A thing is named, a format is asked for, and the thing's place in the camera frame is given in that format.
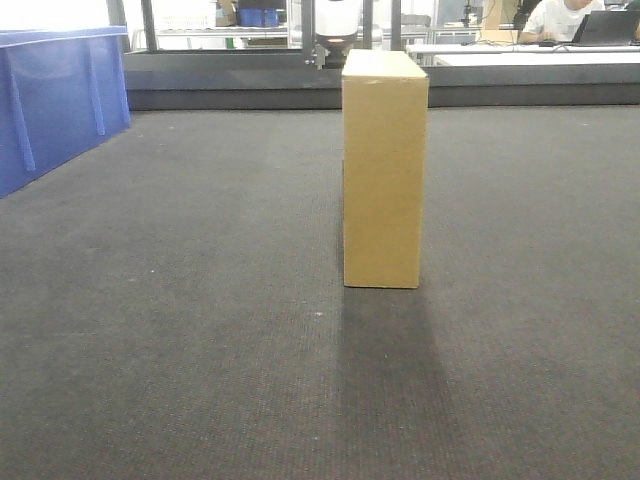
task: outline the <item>blue container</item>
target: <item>blue container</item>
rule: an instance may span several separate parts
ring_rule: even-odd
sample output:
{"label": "blue container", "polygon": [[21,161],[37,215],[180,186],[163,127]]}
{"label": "blue container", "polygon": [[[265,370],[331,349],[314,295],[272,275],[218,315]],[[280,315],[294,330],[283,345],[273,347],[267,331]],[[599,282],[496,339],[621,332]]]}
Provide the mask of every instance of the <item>blue container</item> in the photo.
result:
{"label": "blue container", "polygon": [[277,27],[278,12],[275,8],[240,8],[238,25],[242,27]]}
{"label": "blue container", "polygon": [[0,33],[0,198],[129,127],[126,33]]}

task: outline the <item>brown cardboard box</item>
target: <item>brown cardboard box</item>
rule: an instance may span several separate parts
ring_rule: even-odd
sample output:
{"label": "brown cardboard box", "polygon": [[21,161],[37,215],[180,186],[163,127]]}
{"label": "brown cardboard box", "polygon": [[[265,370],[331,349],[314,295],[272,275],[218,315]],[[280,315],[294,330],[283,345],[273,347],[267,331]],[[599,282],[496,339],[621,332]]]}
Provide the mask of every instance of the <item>brown cardboard box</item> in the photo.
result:
{"label": "brown cardboard box", "polygon": [[344,284],[417,288],[429,80],[404,52],[342,71]]}
{"label": "brown cardboard box", "polygon": [[216,27],[229,27],[235,25],[236,10],[231,0],[217,0]]}

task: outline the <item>white table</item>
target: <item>white table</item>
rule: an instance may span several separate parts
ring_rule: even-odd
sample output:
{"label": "white table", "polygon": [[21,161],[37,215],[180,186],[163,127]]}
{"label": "white table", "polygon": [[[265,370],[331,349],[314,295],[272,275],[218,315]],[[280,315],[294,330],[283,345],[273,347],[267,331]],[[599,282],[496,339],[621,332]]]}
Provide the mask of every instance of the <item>white table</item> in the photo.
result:
{"label": "white table", "polygon": [[480,53],[435,55],[435,66],[480,66],[480,65],[585,65],[585,64],[640,63],[640,52],[570,52],[540,54]]}
{"label": "white table", "polygon": [[[607,47],[577,47],[577,46],[569,46],[569,45],[559,45],[555,47],[540,47],[538,45],[520,45],[520,44],[512,44],[512,45],[502,45],[497,43],[476,43],[473,45],[438,45],[438,44],[416,44],[416,45],[407,45],[406,52],[409,54],[411,58],[414,59],[418,64],[421,65],[433,65],[434,57],[443,55],[465,55],[465,56],[473,56],[473,55],[494,55],[494,54],[504,54],[504,53],[514,53],[514,54],[533,54],[538,55],[539,58],[536,57],[522,57],[522,61],[529,61],[534,63],[525,63],[524,65],[538,65],[538,64],[549,64],[546,62],[558,63],[559,61],[544,59],[545,55],[552,55],[554,58],[559,57],[565,54],[592,54],[592,53],[602,53],[607,54],[607,58],[609,58],[610,54],[613,53],[634,53],[638,55],[640,53],[640,46],[607,46]],[[517,57],[504,57],[500,60],[495,59],[497,62],[503,62],[507,59],[511,59],[512,61],[516,61]],[[483,65],[490,65],[491,63],[489,59],[483,60],[485,63]]]}

